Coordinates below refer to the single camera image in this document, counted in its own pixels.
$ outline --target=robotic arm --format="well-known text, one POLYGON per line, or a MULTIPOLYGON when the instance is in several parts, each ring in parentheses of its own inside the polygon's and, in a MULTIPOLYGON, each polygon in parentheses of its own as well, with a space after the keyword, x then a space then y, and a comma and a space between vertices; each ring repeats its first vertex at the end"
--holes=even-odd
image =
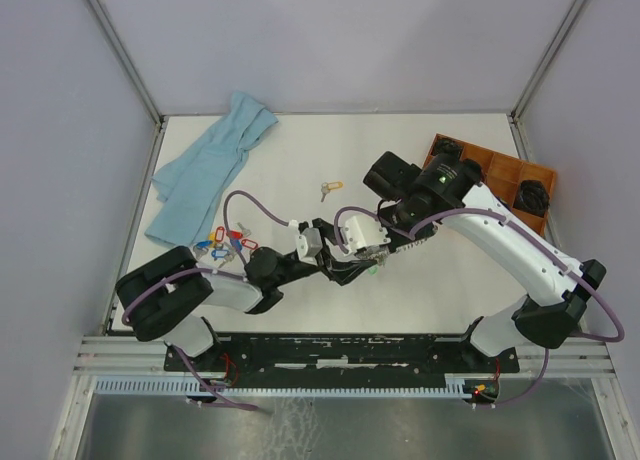
POLYGON ((245 276, 197 268, 186 247, 176 247, 127 274, 116 284, 125 323, 141 341, 162 337, 197 356, 215 343, 215 333, 191 314, 196 306, 260 314, 282 299, 278 287, 309 275, 322 273, 346 285, 381 257, 433 236, 439 220, 487 252, 527 291, 503 311, 477 319, 464 342, 493 357, 526 342, 558 348, 578 329, 590 294, 576 278, 597 289, 605 268, 596 260, 581 263, 533 233, 482 183, 475 162, 441 154, 422 170, 386 152, 364 183, 383 201, 395 203, 376 215, 353 215, 342 228, 337 221, 334 226, 321 219, 291 222, 296 250, 286 255, 269 247, 255 250, 245 276), (338 261, 328 243, 357 259, 338 261))

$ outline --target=towel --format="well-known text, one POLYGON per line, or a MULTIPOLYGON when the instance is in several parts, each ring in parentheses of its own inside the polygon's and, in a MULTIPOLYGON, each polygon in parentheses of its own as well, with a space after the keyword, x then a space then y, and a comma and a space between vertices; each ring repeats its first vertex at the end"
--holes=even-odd
POLYGON ((188 246, 206 240, 222 192, 244 167, 249 150, 277 122, 264 105, 235 92, 229 114, 152 177, 164 205, 145 235, 168 245, 188 246))

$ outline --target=white wall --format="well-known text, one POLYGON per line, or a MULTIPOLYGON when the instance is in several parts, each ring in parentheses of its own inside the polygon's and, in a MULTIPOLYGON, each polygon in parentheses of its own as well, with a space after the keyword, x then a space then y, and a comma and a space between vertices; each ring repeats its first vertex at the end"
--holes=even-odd
POLYGON ((572 0, 103 0, 163 113, 510 111, 572 0))
POLYGON ((0 457, 46 458, 153 134, 81 0, 0 0, 0 457))
MULTIPOLYGON (((638 426, 639 27, 638 0, 593 0, 525 123, 536 160, 558 170, 553 215, 562 243, 583 259, 598 258, 609 270, 602 291, 628 335, 611 353, 638 426)), ((612 333, 600 312, 590 325, 612 333)))

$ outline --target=brown box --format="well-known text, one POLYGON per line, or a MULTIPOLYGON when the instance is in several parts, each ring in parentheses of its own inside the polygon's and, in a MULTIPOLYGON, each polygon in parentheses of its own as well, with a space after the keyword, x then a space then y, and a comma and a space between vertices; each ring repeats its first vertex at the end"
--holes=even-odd
POLYGON ((438 133, 434 138, 429 155, 424 161, 423 168, 426 167, 433 159, 433 147, 441 138, 447 138, 462 146, 461 160, 470 158, 476 161, 482 167, 482 173, 487 186, 493 194, 500 198, 509 206, 513 214, 526 223, 531 230, 538 235, 544 233, 544 227, 547 224, 549 211, 544 217, 537 217, 522 210, 513 207, 518 187, 523 180, 539 180, 549 194, 549 200, 553 198, 553 189, 556 184, 556 172, 547 167, 536 165, 535 163, 525 162, 519 158, 510 157, 502 153, 494 152, 488 148, 479 147, 472 143, 463 142, 457 138, 451 138, 447 135, 438 133))

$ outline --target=table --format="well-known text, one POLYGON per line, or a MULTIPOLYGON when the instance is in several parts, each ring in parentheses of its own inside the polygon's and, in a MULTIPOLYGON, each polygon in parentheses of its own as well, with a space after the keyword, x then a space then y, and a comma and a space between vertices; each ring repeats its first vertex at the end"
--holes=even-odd
MULTIPOLYGON (((362 179, 387 150, 422 165, 436 133, 517 156, 503 114, 355 114, 279 115, 279 123, 228 191, 243 189, 283 219, 322 217, 332 222, 345 205, 374 209, 378 197, 362 179), (321 203, 322 182, 342 181, 321 203)), ((218 117, 170 117, 156 169, 178 157, 218 117)), ((128 270, 166 251, 144 231, 159 212, 152 186, 145 201, 128 270)), ((236 197, 230 222, 241 222, 260 245, 292 251, 291 230, 276 225, 251 202, 236 197)), ((222 225, 222 207, 213 229, 222 225)), ((202 259, 215 265, 210 256, 202 259)), ((225 269, 240 273, 239 259, 225 269)), ((281 287, 285 294, 262 315, 246 315, 224 307, 195 310, 218 331, 305 333, 457 333, 481 315, 513 303, 524 289, 499 265, 464 237, 441 227, 423 245, 391 256, 375 275, 363 274, 345 287, 322 274, 281 287)), ((118 304, 112 330, 127 330, 118 304)))

